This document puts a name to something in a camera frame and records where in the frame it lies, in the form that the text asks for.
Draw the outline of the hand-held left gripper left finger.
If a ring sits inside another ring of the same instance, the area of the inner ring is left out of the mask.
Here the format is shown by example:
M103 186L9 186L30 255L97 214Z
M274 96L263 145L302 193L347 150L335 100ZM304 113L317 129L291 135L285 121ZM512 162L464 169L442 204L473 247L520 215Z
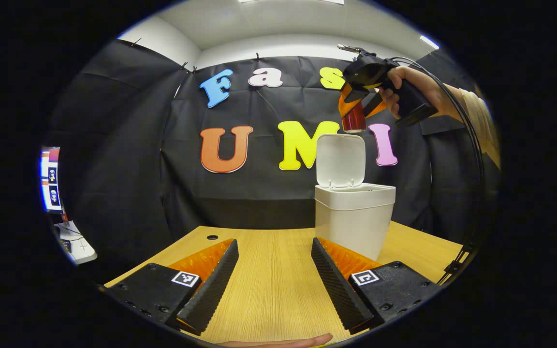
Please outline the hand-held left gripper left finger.
M150 321L192 335L210 324L239 259L234 238L200 243L198 250L175 246L101 285L100 291Z

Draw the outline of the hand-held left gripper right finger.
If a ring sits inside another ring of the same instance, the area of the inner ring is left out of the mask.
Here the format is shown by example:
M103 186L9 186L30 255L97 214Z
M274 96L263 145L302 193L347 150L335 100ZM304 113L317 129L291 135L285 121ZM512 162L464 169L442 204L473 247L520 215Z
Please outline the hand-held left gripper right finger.
M394 321L441 289L403 262L382 265L320 237L312 240L311 257L343 327L351 334Z

